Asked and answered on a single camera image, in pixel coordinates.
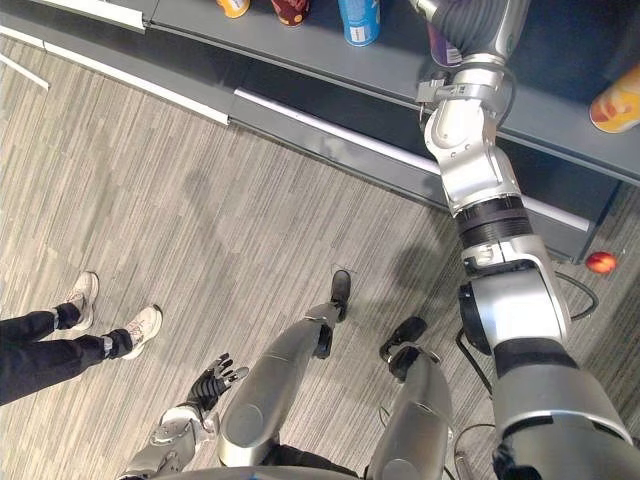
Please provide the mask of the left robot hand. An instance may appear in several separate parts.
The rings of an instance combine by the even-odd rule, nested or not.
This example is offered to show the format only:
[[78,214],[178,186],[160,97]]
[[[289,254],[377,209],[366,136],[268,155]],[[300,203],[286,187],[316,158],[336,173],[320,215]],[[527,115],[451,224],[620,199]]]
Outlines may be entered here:
[[243,380],[249,373],[248,367],[234,367],[228,353],[216,358],[191,386],[186,402],[195,407],[201,415],[214,409],[222,395]]

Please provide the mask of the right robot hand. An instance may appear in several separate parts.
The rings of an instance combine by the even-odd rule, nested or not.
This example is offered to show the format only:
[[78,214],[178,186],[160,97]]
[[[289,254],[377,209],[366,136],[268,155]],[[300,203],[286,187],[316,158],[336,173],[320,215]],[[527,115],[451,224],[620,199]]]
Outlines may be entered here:
[[490,54],[508,59],[519,42],[528,0],[414,0],[414,10],[463,57]]

